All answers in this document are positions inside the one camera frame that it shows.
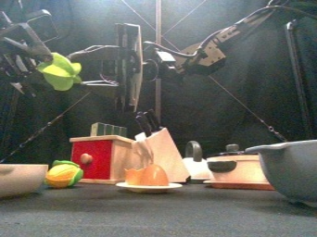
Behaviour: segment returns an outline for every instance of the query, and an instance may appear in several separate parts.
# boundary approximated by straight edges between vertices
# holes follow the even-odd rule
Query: knife handle
[[[138,115],[138,116],[135,117],[135,120],[136,120],[136,122],[138,122],[138,124],[139,124],[139,126],[140,126],[140,129],[142,129],[142,131],[143,131],[146,137],[150,137],[151,134],[152,134],[152,132],[151,132],[151,127],[150,127],[150,124],[148,124],[148,122],[147,122],[146,117]]]
[[[146,118],[148,120],[148,123],[151,125],[152,131],[159,131],[162,129],[159,124],[159,119],[155,115],[155,112],[152,109],[150,109],[147,112],[143,113],[146,115]]]

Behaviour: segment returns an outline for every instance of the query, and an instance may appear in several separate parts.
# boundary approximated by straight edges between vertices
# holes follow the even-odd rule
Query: red box
[[[71,159],[84,171],[80,182],[115,184],[126,179],[126,168],[143,168],[142,158],[132,153],[132,142],[116,135],[71,138]]]

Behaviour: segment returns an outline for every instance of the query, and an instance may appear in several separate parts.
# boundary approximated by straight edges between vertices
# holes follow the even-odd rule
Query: yellow-green toy
[[[68,160],[56,160],[45,174],[45,184],[61,189],[73,186],[83,178],[83,169]]]

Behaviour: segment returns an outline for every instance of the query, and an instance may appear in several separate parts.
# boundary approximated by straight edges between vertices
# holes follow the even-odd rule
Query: gray table surface
[[[0,200],[0,236],[317,236],[317,208],[275,191],[186,184],[167,193],[115,185],[43,186]]]

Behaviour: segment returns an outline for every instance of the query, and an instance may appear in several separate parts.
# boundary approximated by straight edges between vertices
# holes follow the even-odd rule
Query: black curtain
[[[162,44],[174,50],[184,49],[266,4],[266,0],[162,1]],[[15,16],[15,7],[3,6],[9,8],[11,16]],[[40,8],[51,12],[60,34],[60,39],[47,45],[52,52],[65,56],[91,45],[112,45],[115,23],[140,25],[142,39],[155,41],[155,1],[47,0],[25,4],[27,11]],[[227,48],[225,67],[210,77],[187,75],[182,80],[162,79],[160,120],[180,154],[190,140],[202,144],[205,156],[222,152],[229,143],[238,143],[243,149],[281,142],[267,126],[273,126],[289,141],[306,139],[285,30],[277,25],[254,31]],[[84,64],[83,80],[98,80],[99,69],[96,62]],[[146,81],[139,110],[154,108],[154,93],[155,82]],[[20,96],[4,154],[84,94],[81,89],[73,88],[63,93],[39,92],[36,98]],[[69,138],[90,136],[94,122],[126,126],[130,138],[140,132],[134,114],[122,114],[110,98],[91,94],[8,162],[51,163],[55,159],[68,159]]]

